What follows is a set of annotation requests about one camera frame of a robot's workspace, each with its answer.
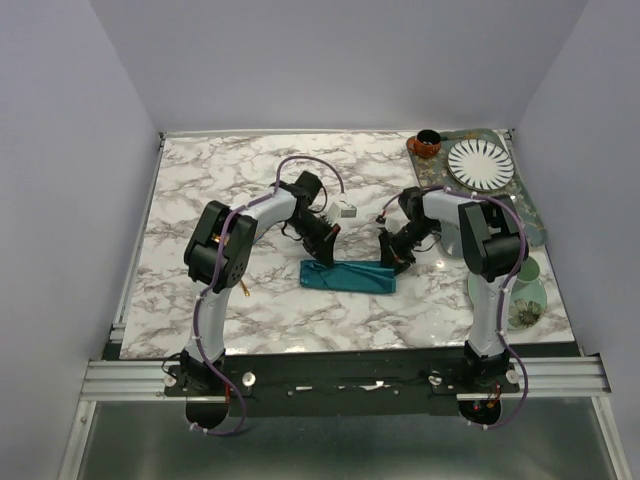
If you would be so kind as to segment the teal cloth napkin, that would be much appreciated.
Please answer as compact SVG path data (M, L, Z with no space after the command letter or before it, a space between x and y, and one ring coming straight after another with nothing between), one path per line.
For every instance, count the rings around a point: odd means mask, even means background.
M302 260L299 270L300 286L307 289L371 295L396 292L395 273L379 261L336 261L327 267L316 260Z

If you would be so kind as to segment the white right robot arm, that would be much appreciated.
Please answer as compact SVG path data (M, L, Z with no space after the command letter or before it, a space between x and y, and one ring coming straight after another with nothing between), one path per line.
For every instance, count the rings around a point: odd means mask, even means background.
M506 196L462 193L449 187L411 187L398 196L408 222L396 233L380 229L380 262L399 275L416 262L414 248L444 223L460 232L465 264L479 282L472 327L465 341L460 379L480 392L509 368L503 323L512 286L528 257L522 222Z

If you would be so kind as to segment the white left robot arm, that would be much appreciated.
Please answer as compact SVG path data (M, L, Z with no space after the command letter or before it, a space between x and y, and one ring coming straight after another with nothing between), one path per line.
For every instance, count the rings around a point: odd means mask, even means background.
M279 183L265 195L235 209L209 202L184 253L188 276L202 289L196 296L191 338L180 354L181 373L201 395L223 383L215 362L224 354L224 322L232 289L244 275L256 235L285 223L294 228L305 251L325 267L334 265L340 226L316 215L310 206L324 185L305 171L293 183Z

